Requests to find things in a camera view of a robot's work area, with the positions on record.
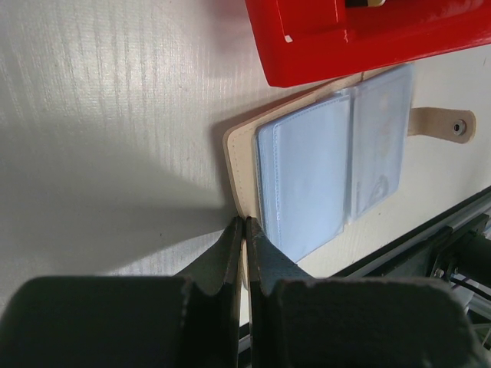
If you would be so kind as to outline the beige leather card holder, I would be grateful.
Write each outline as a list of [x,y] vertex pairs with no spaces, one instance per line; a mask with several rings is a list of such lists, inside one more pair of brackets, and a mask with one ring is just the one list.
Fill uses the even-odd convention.
[[469,110],[414,107],[414,67],[402,64],[330,80],[223,137],[238,213],[300,261],[392,196],[406,139],[464,144]]

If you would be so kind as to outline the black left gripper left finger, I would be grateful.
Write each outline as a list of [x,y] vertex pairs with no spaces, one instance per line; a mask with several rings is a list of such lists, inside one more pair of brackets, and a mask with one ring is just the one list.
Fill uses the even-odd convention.
[[3,367],[235,367],[244,221],[174,276],[24,283],[1,318]]

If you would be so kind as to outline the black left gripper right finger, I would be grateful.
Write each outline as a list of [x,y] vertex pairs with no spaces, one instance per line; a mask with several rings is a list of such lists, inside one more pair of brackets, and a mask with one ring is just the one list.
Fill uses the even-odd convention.
[[254,367],[479,367],[482,348],[432,278],[314,278],[245,223]]

